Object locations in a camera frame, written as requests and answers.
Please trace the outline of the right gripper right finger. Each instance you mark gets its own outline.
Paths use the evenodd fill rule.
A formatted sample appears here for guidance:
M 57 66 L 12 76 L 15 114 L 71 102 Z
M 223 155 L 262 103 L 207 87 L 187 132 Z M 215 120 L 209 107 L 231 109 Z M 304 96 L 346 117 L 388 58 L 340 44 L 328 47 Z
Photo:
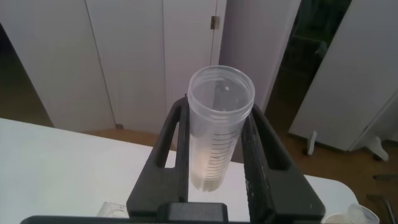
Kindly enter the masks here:
M 325 206 L 257 105 L 241 132 L 251 223 L 320 223 Z

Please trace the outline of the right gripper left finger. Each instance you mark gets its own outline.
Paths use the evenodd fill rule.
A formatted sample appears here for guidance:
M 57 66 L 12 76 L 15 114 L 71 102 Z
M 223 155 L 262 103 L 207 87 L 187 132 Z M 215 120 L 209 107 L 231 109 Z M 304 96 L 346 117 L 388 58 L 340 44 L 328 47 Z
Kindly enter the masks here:
M 175 128 L 178 128 L 175 166 L 166 168 Z M 187 97 L 177 100 L 165 120 L 140 176 L 126 202 L 133 217 L 154 217 L 159 206 L 188 200 L 190 115 Z

